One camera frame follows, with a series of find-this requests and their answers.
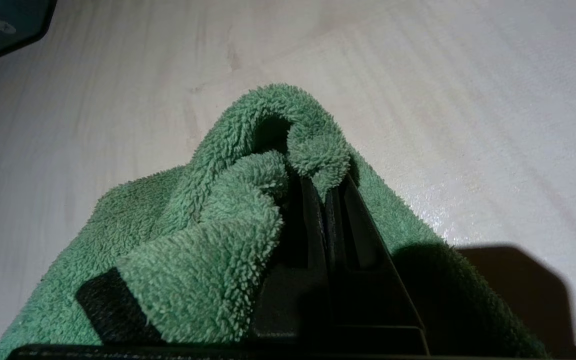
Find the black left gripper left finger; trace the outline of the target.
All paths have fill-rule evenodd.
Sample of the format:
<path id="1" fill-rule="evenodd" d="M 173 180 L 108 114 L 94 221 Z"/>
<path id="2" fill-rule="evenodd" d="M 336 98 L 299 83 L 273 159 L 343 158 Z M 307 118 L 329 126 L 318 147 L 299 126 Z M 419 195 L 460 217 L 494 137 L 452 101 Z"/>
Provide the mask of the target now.
<path id="1" fill-rule="evenodd" d="M 258 290 L 249 342 L 315 346 L 331 322 L 329 269 L 320 198 L 308 178 L 293 178 L 279 244 Z"/>

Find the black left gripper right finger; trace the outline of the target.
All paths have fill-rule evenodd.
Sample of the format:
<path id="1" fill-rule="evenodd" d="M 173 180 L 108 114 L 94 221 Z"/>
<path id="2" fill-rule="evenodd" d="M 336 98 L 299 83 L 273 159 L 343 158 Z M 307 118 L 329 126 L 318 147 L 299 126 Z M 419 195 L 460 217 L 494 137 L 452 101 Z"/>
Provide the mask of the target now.
<path id="1" fill-rule="evenodd" d="M 424 347 L 425 326 L 350 175 L 326 194 L 333 328 L 347 347 Z"/>

